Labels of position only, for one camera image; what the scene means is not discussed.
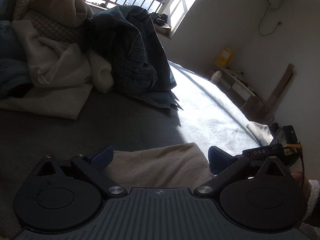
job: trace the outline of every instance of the ribbed black surface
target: ribbed black surface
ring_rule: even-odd
[[[107,201],[87,225],[56,235],[23,231],[17,240],[307,240],[299,230],[261,234],[244,230],[220,214],[210,199],[192,196],[188,189],[133,188]]]

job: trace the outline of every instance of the white wall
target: white wall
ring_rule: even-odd
[[[206,74],[225,47],[236,61],[266,7],[266,0],[196,0],[171,40],[159,38],[169,60]]]
[[[278,10],[267,13],[261,33],[278,21],[282,26],[270,36],[256,31],[236,64],[264,99],[287,65],[294,64],[294,76],[271,114],[280,125],[293,125],[303,145],[306,174],[320,179],[320,0],[283,0]]]

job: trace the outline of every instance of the round black disc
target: round black disc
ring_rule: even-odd
[[[279,176],[234,182],[223,189],[220,202],[238,224],[268,232],[292,228],[307,209],[302,191]]]
[[[13,209],[21,225],[54,232],[83,225],[100,205],[99,191],[87,182],[59,178],[46,183],[39,177],[20,189]]]

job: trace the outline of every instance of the crosshair logo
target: crosshair logo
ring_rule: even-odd
[[[161,194],[164,193],[164,191],[159,189],[159,190],[156,191],[156,193],[159,194],[159,195],[161,195]]]

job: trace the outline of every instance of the pile of clothes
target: pile of clothes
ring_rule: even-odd
[[[0,108],[75,120],[94,86],[170,110],[176,82],[145,9],[94,15],[84,0],[9,1],[0,0]]]

